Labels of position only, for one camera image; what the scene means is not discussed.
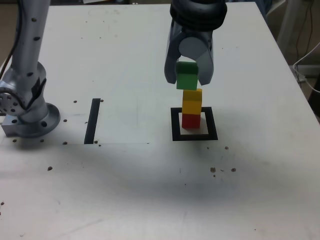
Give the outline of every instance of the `white table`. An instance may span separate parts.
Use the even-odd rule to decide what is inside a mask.
[[[219,140],[197,142],[172,141],[169,5],[50,8],[39,61],[61,122],[1,131],[1,240],[320,238],[319,124],[255,3],[227,6],[203,86]]]

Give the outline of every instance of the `stacked blocks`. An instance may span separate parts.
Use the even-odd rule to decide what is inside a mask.
[[[202,107],[202,90],[183,90],[182,98],[182,128],[200,128]]]
[[[201,120],[202,90],[197,89],[197,63],[177,62],[176,74],[176,88],[183,90],[182,127],[184,129],[198,129]]]

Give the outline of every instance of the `floor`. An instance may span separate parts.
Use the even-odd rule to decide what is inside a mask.
[[[144,3],[149,3],[150,0],[132,0],[132,2],[139,3],[139,4],[144,4]],[[170,0],[157,0],[157,2],[161,3],[167,3],[170,2]],[[316,22],[320,20],[320,14],[316,17]],[[15,34],[15,29],[16,29],[16,18],[17,18],[17,7],[14,4],[0,4],[0,63],[3,63],[7,57],[7,55],[10,52],[10,49],[12,47],[13,41],[14,41],[14,34]],[[317,36],[313,36],[311,44],[316,42]],[[289,58],[294,58],[293,57],[293,44],[294,39],[290,42],[290,48],[288,50]],[[309,79],[309,82],[311,85],[314,85],[316,82],[316,79]],[[308,87],[306,83],[301,84],[301,89],[302,92],[304,93],[305,97],[308,99],[312,90]]]

